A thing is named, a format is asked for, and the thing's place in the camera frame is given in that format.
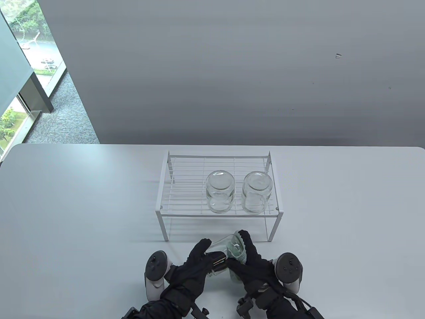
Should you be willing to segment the person's left hand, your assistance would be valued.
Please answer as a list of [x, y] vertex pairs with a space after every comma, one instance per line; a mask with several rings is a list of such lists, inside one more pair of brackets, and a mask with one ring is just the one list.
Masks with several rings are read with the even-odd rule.
[[210, 239], [201, 239], [191, 250], [187, 260], [172, 273], [169, 286], [161, 294], [162, 299], [171, 299], [174, 294], [190, 302], [203, 293], [207, 275], [213, 269], [212, 257], [206, 255], [211, 246]]

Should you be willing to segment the person's right hand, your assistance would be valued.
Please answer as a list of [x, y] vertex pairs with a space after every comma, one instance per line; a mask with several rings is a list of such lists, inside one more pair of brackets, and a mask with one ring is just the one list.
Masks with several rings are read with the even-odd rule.
[[273, 264], [263, 259], [257, 252], [249, 232], [240, 230], [238, 234], [245, 245], [246, 262], [242, 264], [234, 258], [228, 258], [226, 260], [228, 269], [240, 278], [245, 287], [253, 282], [260, 283], [260, 286], [267, 283], [276, 293], [283, 293], [284, 288], [275, 275]]

